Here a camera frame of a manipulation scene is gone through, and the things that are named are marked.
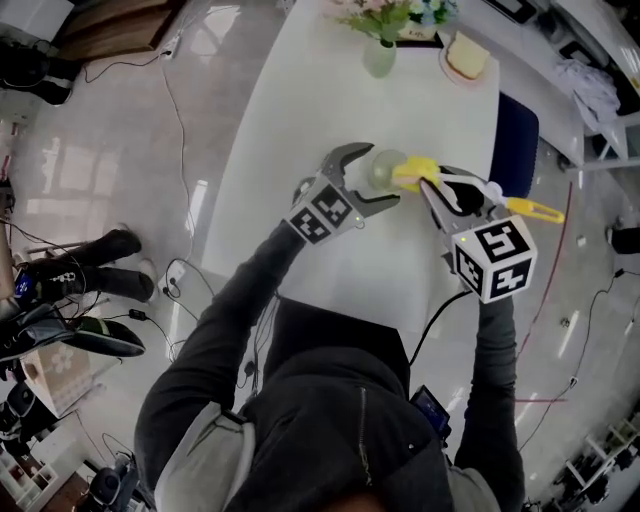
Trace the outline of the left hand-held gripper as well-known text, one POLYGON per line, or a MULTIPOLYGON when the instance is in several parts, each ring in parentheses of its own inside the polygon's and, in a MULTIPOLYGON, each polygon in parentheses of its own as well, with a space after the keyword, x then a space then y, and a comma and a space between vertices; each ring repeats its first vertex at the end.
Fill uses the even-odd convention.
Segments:
POLYGON ((331 150, 313 176, 296 190, 285 221, 306 243, 322 244, 400 203, 396 194, 365 198, 345 186, 345 169, 368 154, 374 145, 352 142, 331 150))

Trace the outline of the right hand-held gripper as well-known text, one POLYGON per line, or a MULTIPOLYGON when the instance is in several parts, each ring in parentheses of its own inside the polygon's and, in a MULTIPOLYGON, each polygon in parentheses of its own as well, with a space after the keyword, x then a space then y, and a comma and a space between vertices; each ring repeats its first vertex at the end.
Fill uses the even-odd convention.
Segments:
POLYGON ((443 258, 451 272, 485 304, 527 289, 538 251, 523 218, 484 206, 486 180, 452 166, 440 171, 468 178, 464 183, 445 181, 440 191, 447 199, 432 182, 419 181, 442 233, 443 258))

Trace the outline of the pale green translucent cup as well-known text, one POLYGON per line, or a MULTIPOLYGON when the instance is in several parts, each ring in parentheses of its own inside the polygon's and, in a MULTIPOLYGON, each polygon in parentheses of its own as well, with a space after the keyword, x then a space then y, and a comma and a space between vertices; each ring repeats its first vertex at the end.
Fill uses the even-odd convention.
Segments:
POLYGON ((393 171, 406 160, 406 154, 397 150, 387 149, 378 153, 369 171, 368 179, 371 187, 381 192, 399 191, 400 188, 393 182, 393 171))

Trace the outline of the yellow brush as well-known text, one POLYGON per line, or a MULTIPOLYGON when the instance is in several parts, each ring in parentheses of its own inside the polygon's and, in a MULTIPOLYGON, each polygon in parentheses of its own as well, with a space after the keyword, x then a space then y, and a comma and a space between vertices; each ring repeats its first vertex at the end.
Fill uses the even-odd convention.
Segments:
POLYGON ((442 183, 469 185, 476 188, 492 203, 501 205, 515 214, 555 224, 565 222, 563 212, 526 198, 505 196, 499 184, 483 181, 475 175, 445 173, 444 168, 431 158, 409 156, 404 163, 396 165, 391 172, 391 182, 407 190, 418 191, 421 180, 426 180, 436 187, 442 183))

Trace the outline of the person's left forearm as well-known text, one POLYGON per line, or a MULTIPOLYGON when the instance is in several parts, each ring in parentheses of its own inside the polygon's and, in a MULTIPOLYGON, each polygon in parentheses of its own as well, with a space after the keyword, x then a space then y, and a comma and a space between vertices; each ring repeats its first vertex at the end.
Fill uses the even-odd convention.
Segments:
POLYGON ((246 342, 304 245, 296 230, 281 221, 215 296, 201 324, 212 334, 246 342))

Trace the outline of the person's right forearm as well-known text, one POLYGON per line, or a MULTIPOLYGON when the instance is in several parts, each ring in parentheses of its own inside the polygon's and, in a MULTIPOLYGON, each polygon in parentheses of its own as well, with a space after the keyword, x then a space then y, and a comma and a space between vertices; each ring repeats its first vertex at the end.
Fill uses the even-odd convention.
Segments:
POLYGON ((479 305, 471 390, 461 445, 515 444, 516 329, 510 297, 479 305))

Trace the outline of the dark blue chair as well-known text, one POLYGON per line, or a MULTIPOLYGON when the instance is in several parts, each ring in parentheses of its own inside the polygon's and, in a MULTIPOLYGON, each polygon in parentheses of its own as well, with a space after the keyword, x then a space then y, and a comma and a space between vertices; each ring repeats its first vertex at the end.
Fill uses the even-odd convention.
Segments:
POLYGON ((495 144, 489 179, 505 196, 527 198, 535 173, 539 141, 536 114, 500 93, 495 144))

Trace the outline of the white table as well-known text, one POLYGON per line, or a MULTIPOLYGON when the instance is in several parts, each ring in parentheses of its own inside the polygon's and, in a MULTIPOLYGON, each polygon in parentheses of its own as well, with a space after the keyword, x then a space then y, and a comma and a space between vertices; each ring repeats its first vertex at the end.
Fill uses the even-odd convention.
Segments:
MULTIPOLYGON (((228 277, 289 212, 299 182, 351 142, 393 149, 487 178, 500 71, 449 79, 436 49, 403 48, 382 79, 364 68, 366 37, 328 19, 320 0, 297 0, 240 124, 217 196, 203 265, 228 277)), ((402 331, 418 332, 450 289, 443 246, 423 199, 393 208, 291 266, 283 296, 402 331)))

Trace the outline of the white shelving rack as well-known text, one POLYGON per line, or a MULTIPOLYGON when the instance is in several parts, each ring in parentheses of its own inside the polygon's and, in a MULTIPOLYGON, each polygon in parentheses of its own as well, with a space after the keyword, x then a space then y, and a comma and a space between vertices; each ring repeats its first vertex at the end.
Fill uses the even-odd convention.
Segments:
POLYGON ((529 0, 536 16, 519 25, 483 0, 460 0, 460 27, 466 28, 499 62, 500 90, 532 110, 539 136, 553 146, 572 171, 640 165, 640 146, 627 132, 640 126, 640 26, 627 29, 608 0, 529 0), (579 41, 612 77, 621 102, 617 119, 600 132, 583 121, 570 90, 555 67, 559 50, 579 41))

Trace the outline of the yellow sponge cake slice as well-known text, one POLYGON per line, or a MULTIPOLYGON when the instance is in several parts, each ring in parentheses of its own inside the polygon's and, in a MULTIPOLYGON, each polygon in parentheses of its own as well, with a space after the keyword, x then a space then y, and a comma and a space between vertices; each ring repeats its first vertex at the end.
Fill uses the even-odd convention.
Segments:
POLYGON ((455 33, 445 55, 448 66, 466 80, 477 80, 489 58, 488 50, 460 31, 455 33))

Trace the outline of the white crumpled cloth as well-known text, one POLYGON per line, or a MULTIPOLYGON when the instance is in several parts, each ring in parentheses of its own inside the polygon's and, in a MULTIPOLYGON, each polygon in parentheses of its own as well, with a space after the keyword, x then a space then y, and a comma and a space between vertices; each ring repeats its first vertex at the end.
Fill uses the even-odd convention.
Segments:
POLYGON ((621 102, 611 76, 575 59, 562 60, 555 72, 592 131, 600 132, 617 119, 621 102))

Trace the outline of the black device with blue screen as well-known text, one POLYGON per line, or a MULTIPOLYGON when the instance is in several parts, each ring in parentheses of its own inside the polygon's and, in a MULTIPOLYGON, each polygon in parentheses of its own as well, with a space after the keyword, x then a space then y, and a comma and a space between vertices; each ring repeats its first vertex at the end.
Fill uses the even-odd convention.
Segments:
POLYGON ((440 440, 445 443, 451 434, 450 414, 431 391, 425 385, 420 386, 412 395, 410 403, 427 418, 440 440))

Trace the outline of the wooden step platform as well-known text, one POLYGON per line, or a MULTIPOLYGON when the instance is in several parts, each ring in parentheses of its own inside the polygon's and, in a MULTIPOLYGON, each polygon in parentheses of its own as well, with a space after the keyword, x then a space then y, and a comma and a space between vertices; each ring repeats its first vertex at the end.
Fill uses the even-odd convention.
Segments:
POLYGON ((104 0, 70 17, 54 46, 60 58, 80 62, 152 51, 186 3, 104 0))

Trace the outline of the black hard-shell backpack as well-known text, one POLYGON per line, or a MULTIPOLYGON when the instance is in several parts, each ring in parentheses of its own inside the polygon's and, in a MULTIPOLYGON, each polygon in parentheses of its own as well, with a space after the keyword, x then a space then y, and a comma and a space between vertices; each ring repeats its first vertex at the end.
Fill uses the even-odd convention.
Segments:
POLYGON ((146 348, 140 338, 114 320, 83 316, 69 323, 71 335, 65 340, 71 347, 116 358, 143 355, 146 348))

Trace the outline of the low white shelf unit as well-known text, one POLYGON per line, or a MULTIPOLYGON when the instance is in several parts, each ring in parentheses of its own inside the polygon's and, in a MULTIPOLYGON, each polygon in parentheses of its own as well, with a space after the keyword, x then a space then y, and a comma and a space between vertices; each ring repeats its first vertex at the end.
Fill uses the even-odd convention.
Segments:
POLYGON ((562 493, 555 499, 560 512, 576 512, 585 505, 598 505, 610 494, 611 478, 640 459, 640 419, 622 419, 609 425, 601 439, 585 438, 585 446, 574 459, 564 463, 553 481, 562 493))

